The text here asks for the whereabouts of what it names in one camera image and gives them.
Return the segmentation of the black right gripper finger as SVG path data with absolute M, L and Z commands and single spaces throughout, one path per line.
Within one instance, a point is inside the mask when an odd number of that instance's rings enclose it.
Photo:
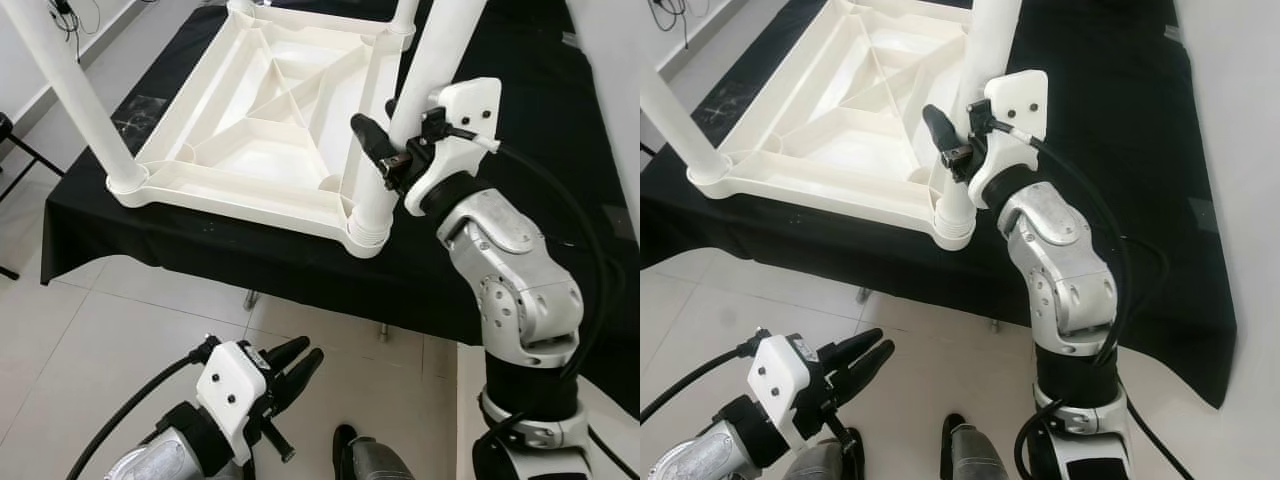
M 396 165 L 396 147 L 378 122 L 362 113 L 356 113 L 349 119 L 349 128 L 364 154 L 380 172 L 385 172 L 389 165 Z
M 931 133 L 932 143 L 947 161 L 961 152 L 961 140 L 947 114 L 933 104 L 922 109 L 922 120 Z

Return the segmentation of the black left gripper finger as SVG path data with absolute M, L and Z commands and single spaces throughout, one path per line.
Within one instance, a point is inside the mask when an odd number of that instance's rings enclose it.
M 276 380 L 275 411 L 288 410 L 301 397 L 324 358 L 321 349 L 311 349 L 291 371 Z
M 262 351 L 269 376 L 283 374 L 310 347 L 308 337 L 297 337 L 283 344 Z
M 832 375 L 835 401 L 851 401 L 859 396 L 876 378 L 881 367 L 893 355 L 893 342 L 883 342 L 870 349 L 851 366 L 837 369 Z
M 845 340 L 822 346 L 820 365 L 823 367 L 847 367 L 868 353 L 883 335 L 881 329 L 869 329 Z

